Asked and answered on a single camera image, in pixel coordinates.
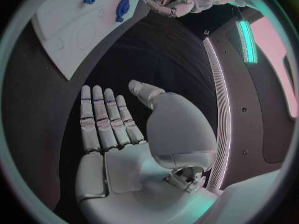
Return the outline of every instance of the robot finger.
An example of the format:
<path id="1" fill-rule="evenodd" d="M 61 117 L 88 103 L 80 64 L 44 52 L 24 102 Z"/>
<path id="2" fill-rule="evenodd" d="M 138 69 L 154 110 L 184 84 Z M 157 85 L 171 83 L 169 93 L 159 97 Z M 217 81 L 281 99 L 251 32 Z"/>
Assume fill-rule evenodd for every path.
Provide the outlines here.
<path id="1" fill-rule="evenodd" d="M 92 112 L 91 93 L 89 86 L 81 89 L 81 134 L 84 151 L 100 150 L 95 121 Z"/>
<path id="2" fill-rule="evenodd" d="M 129 135 L 129 138 L 132 144 L 143 143 L 145 142 L 145 138 L 137 125 L 135 124 L 125 102 L 125 98 L 123 96 L 116 97 L 117 107 L 119 108 L 121 118 L 125 124 L 126 131 Z"/>
<path id="3" fill-rule="evenodd" d="M 95 86 L 92 89 L 93 103 L 97 121 L 98 132 L 101 140 L 101 145 L 104 151 L 117 147 L 117 141 L 114 137 L 110 121 L 108 119 L 105 102 L 103 98 L 102 88 Z"/>
<path id="4" fill-rule="evenodd" d="M 113 91 L 111 89 L 106 89 L 104 91 L 104 98 L 109 120 L 116 140 L 120 147 L 124 147 L 126 144 L 130 144 L 130 139 L 117 108 Z"/>

